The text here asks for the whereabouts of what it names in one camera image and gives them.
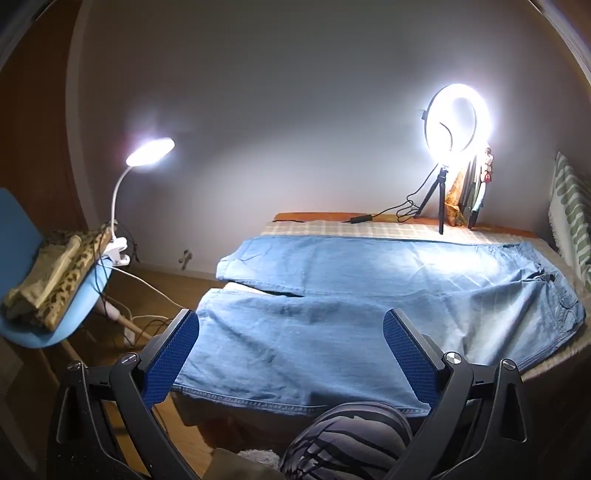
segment green striped towel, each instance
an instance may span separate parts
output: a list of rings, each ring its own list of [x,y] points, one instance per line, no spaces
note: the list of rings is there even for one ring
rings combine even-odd
[[[574,252],[575,265],[571,266],[587,289],[591,290],[591,184],[583,173],[577,172],[569,164],[568,158],[562,153],[556,158],[553,181],[553,201],[555,200],[560,201],[566,216]]]

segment leopard print fabric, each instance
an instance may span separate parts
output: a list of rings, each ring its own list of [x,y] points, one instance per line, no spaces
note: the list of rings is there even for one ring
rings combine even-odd
[[[52,331],[59,325],[80,283],[95,263],[95,258],[105,250],[111,240],[111,229],[108,225],[103,225],[100,230],[88,232],[54,231],[46,237],[42,246],[67,245],[73,235],[82,240],[78,253],[39,310],[27,316],[30,323]]]

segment gooseneck lamp arm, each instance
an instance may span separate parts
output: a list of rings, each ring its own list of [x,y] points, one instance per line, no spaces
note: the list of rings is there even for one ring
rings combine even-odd
[[[121,185],[121,182],[133,167],[152,165],[165,157],[173,148],[174,141],[171,138],[159,138],[146,142],[125,160],[127,168],[121,174],[119,180],[117,180],[111,201],[111,241],[107,244],[103,252],[104,255],[107,255],[112,260],[113,265],[116,267],[128,265],[130,262],[128,255],[121,255],[121,252],[127,248],[127,239],[124,236],[117,238],[115,235],[115,203],[117,201],[119,185]]]
[[[125,171],[119,177],[119,180],[117,180],[117,184],[115,184],[115,189],[113,190],[113,200],[111,201],[111,241],[114,241],[116,239],[116,236],[115,236],[115,202],[117,201],[117,191],[119,190],[119,185],[121,185],[121,182],[123,181],[125,176],[129,173],[129,171],[132,168],[133,167],[127,167],[125,169]]]

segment blue foam pad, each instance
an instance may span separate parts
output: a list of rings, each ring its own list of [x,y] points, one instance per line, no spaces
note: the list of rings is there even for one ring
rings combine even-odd
[[[146,369],[142,399],[148,408],[164,401],[197,337],[199,319],[189,310]]]
[[[384,338],[417,398],[434,408],[439,403],[437,368],[402,325],[394,310],[384,316]]]

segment tripod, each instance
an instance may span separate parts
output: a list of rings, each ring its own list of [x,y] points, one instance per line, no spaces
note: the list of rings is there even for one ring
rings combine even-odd
[[[433,185],[431,185],[431,188],[427,192],[427,195],[425,195],[425,198],[424,198],[423,202],[421,203],[421,206],[418,208],[417,213],[414,215],[415,218],[418,217],[419,215],[421,215],[421,212],[425,208],[425,205],[427,204],[427,202],[431,198],[431,195],[433,195],[435,188],[437,187],[437,185],[439,185],[439,235],[443,235],[443,221],[444,221],[444,216],[445,216],[445,178],[446,178],[446,175],[447,175],[447,167],[444,165],[441,167],[441,170],[439,170],[439,175],[437,175],[437,178],[433,182]]]

